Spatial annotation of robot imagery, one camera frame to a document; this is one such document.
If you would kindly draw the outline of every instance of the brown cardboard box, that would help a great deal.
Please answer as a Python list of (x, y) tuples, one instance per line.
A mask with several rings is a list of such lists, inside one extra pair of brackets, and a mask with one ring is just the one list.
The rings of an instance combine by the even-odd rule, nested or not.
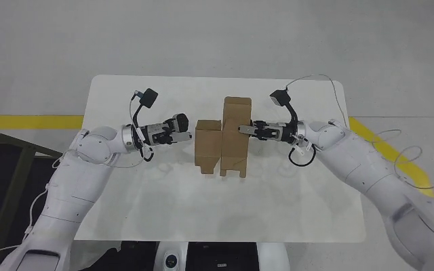
[(198, 120), (195, 136), (195, 165), (202, 174), (214, 174), (222, 154), (221, 121)]
[(213, 174), (220, 163), (220, 176), (227, 170), (239, 171), (245, 178), (249, 136), (238, 132), (238, 126), (250, 125), (252, 100), (250, 98), (226, 97), (223, 108), (223, 130), (220, 121), (200, 120), (196, 126), (195, 165), (202, 174)]

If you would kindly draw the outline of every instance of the black cable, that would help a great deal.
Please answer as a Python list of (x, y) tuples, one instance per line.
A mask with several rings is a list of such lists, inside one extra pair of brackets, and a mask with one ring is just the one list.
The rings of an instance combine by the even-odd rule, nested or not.
[(297, 123), (298, 123), (298, 116), (297, 116), (296, 111), (292, 108), (292, 106), (291, 106), (290, 103), (285, 104), (285, 106), (286, 106), (286, 108), (288, 109), (288, 111), (291, 114), (291, 122), (295, 123), (297, 125)]
[(304, 164), (304, 165), (297, 164), (297, 163), (295, 163), (295, 162), (292, 160), (291, 155), (292, 155), (292, 153), (293, 153), (294, 150), (295, 150), (295, 148), (292, 148), (292, 150), (290, 151), (290, 154), (288, 155), (288, 158), (289, 158), (290, 162), (291, 162), (293, 165), (296, 165), (297, 167), (307, 167), (308, 165), (310, 165), (310, 164), (313, 162), (313, 159), (315, 159), (315, 156), (317, 155), (317, 149), (316, 149), (315, 145), (312, 144), (312, 148), (313, 148), (312, 159), (311, 159), (309, 162), (307, 162), (306, 164)]

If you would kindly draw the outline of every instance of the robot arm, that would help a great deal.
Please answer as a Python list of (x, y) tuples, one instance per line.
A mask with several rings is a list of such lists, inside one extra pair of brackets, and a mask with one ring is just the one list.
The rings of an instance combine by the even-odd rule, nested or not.
[[(277, 95), (277, 104), (287, 103), (288, 107), (289, 96), (281, 98), (285, 93)], [(433, 199), (398, 179), (369, 142), (335, 120), (295, 124), (293, 117), (291, 123), (252, 124), (240, 126), (239, 131), (260, 140), (287, 142), (294, 148), (310, 147), (339, 180), (372, 201), (392, 247), (409, 265), (416, 270), (434, 270)]]
[[(188, 126), (185, 114), (177, 114), (163, 123), (142, 127), (82, 129), (46, 186), (47, 200), (39, 219), (0, 270), (68, 270), (75, 234), (102, 194), (119, 156), (142, 150), (144, 143), (154, 146), (190, 140)], [(138, 138), (135, 127), (144, 140)]]

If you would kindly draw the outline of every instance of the tall cardboard box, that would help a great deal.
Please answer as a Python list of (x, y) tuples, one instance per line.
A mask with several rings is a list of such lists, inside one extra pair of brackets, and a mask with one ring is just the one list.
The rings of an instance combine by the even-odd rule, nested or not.
[(225, 176), (227, 170), (236, 170), (239, 171), (239, 177), (246, 177), (249, 136), (239, 133), (238, 126), (250, 125), (251, 113), (250, 98), (226, 97), (222, 131), (220, 121), (197, 122), (195, 164), (201, 167), (202, 174), (213, 174), (221, 157), (220, 176)]

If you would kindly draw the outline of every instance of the yellow stripe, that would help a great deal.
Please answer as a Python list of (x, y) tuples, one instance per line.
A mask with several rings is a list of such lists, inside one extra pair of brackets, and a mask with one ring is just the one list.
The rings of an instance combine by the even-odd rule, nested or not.
[(0, 129), (81, 129), (83, 116), (0, 115)]
[[(375, 136), (374, 132), (370, 131), (367, 127), (361, 124), (357, 119), (350, 117), (349, 120), (350, 120), (351, 130), (353, 130), (357, 135), (369, 141), (381, 141), (381, 138), (379, 136)], [(385, 159), (394, 161), (397, 158), (399, 152), (396, 149), (394, 149), (391, 145), (389, 145), (387, 142), (379, 142), (374, 144), (376, 149), (383, 155)], [(404, 172), (408, 177), (410, 177), (416, 186), (419, 187), (431, 186), (428, 174), (425, 171), (423, 171), (423, 169), (418, 167), (418, 165), (416, 165), (415, 163), (412, 162), (404, 163), (406, 161), (408, 161), (408, 158), (402, 156), (401, 158), (399, 158), (400, 163), (397, 165), (397, 167), (402, 172)], [(419, 191), (421, 191), (423, 194), (427, 196), (434, 197), (434, 193), (432, 190), (424, 189)]]
[[(350, 117), (349, 123), (351, 129), (369, 141), (380, 141), (381, 138), (375, 136), (375, 133), (361, 124), (357, 119)], [(0, 115), (0, 129), (81, 129), (83, 116), (12, 116)], [(399, 152), (387, 142), (375, 143), (376, 148), (381, 154), (390, 161), (396, 159)], [(402, 157), (401, 162), (408, 161)], [(410, 177), (417, 186), (430, 186), (427, 173), (414, 163), (400, 163), (397, 165), (402, 172)], [(432, 190), (421, 190), (425, 195), (434, 197)]]

